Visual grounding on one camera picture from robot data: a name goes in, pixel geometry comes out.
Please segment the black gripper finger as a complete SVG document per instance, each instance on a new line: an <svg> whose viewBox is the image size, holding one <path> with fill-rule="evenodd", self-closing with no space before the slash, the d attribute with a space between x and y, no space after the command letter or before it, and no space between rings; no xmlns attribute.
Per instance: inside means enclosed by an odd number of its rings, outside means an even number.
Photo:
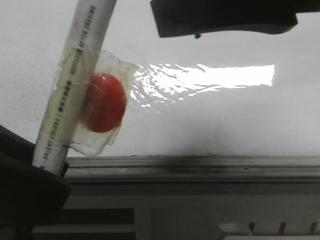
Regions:
<svg viewBox="0 0 320 240"><path fill-rule="evenodd" d="M0 231L11 240L31 240L37 226L52 225L71 187L32 165L35 145L4 126L0 128Z"/></svg>
<svg viewBox="0 0 320 240"><path fill-rule="evenodd" d="M278 35L298 24L297 14L319 12L318 0L152 0L161 38L222 31Z"/></svg>

